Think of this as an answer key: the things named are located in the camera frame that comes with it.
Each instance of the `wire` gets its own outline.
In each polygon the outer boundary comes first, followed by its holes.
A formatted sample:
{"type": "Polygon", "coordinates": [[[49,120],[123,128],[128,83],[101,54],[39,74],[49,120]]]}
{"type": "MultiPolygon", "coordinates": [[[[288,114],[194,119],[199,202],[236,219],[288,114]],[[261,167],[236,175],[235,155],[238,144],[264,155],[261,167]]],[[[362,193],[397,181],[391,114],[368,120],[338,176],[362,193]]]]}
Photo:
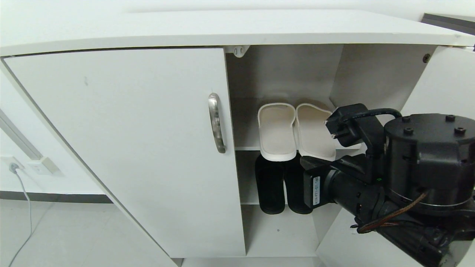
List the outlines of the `wire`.
{"type": "Polygon", "coordinates": [[[418,198],[413,200],[407,206],[405,206],[403,208],[400,208],[398,210],[395,210],[395,211],[391,212],[390,214],[385,215],[384,217],[377,218],[377,219],[375,219],[373,221],[370,221],[366,224],[352,225],[352,226],[350,226],[350,228],[357,228],[356,231],[359,234],[366,234],[366,233],[369,233],[369,232],[375,230],[378,227],[399,226],[400,224],[398,222],[388,222],[388,221],[390,219],[392,219],[394,217],[397,217],[397,216],[401,215],[402,213],[410,210],[411,208],[413,208],[417,203],[421,202],[427,196],[427,194],[428,194],[428,192],[427,192],[427,190],[425,190],[424,192],[421,193],[421,195],[418,198]]]}
{"type": "Polygon", "coordinates": [[[21,177],[18,175],[17,173],[17,169],[19,169],[19,166],[14,164],[14,163],[11,163],[10,164],[10,167],[9,167],[10,171],[12,173],[14,173],[17,177],[18,177],[18,181],[20,181],[20,184],[21,184],[21,188],[23,189],[23,193],[25,194],[25,197],[27,198],[28,200],[28,209],[29,209],[29,217],[30,217],[30,235],[28,236],[28,238],[25,240],[25,242],[23,243],[23,245],[21,245],[21,247],[18,249],[17,253],[15,253],[15,256],[13,256],[13,258],[11,259],[11,262],[10,264],[8,264],[8,267],[11,267],[11,265],[13,264],[13,261],[15,260],[15,258],[17,257],[18,253],[20,253],[21,249],[26,245],[26,243],[28,242],[28,240],[30,239],[31,235],[33,235],[33,221],[31,219],[31,202],[29,200],[29,196],[25,190],[25,186],[23,185],[23,182],[21,180],[21,177]]]}
{"type": "Polygon", "coordinates": [[[357,112],[357,113],[352,113],[348,115],[341,116],[339,119],[340,124],[345,124],[349,122],[350,120],[355,120],[359,118],[364,118],[364,117],[371,117],[371,116],[377,116],[377,115],[393,115],[395,118],[402,117],[401,112],[397,111],[396,109],[393,108],[377,108],[377,109],[371,109],[363,112],[357,112]]]}

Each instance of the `open cabinet door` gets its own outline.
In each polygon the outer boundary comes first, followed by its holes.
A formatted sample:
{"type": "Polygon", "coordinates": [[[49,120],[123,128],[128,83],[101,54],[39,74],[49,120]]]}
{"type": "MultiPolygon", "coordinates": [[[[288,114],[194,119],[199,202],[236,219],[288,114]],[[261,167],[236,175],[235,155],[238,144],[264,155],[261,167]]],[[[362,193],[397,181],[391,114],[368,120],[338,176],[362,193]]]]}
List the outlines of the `open cabinet door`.
{"type": "Polygon", "coordinates": [[[475,119],[475,52],[437,47],[401,112],[475,119]]]}
{"type": "Polygon", "coordinates": [[[223,49],[85,51],[5,62],[170,257],[245,256],[223,49]],[[219,113],[211,114],[212,93],[220,97],[219,113]],[[220,117],[225,153],[210,114],[215,122],[220,117]]]}

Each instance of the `label sticker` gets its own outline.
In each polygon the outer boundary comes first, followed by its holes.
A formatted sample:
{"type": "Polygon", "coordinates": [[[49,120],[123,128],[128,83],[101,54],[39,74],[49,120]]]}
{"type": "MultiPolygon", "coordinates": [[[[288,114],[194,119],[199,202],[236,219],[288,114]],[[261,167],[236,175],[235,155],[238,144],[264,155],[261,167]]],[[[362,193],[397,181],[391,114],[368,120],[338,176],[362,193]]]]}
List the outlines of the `label sticker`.
{"type": "Polygon", "coordinates": [[[320,204],[320,176],[313,178],[313,203],[314,205],[320,204]]]}

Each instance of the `shoe cabinet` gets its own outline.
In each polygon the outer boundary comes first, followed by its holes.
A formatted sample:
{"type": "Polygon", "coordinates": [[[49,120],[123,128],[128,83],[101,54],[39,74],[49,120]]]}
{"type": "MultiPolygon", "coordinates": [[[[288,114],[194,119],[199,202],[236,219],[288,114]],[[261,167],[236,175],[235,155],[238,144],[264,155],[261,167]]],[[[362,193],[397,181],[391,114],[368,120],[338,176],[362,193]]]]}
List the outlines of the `shoe cabinet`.
{"type": "MultiPolygon", "coordinates": [[[[324,265],[316,250],[339,207],[259,209],[261,105],[475,118],[475,55],[464,48],[475,37],[374,13],[126,12],[77,30],[34,16],[19,27],[2,40],[2,71],[171,258],[164,266],[324,265]]],[[[337,158],[364,150],[338,145],[337,158]]]]}

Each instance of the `tiled floor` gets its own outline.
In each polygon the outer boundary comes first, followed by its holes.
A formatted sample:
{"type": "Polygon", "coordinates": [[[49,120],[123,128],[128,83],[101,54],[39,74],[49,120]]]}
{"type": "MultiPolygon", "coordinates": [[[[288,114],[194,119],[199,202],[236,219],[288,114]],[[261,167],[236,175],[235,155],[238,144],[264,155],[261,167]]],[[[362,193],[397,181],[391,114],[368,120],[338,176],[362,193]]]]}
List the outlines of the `tiled floor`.
{"type": "MultiPolygon", "coordinates": [[[[36,230],[12,267],[156,267],[157,245],[113,204],[32,202],[36,230]]],[[[28,203],[0,200],[0,267],[29,234],[28,203]]]]}

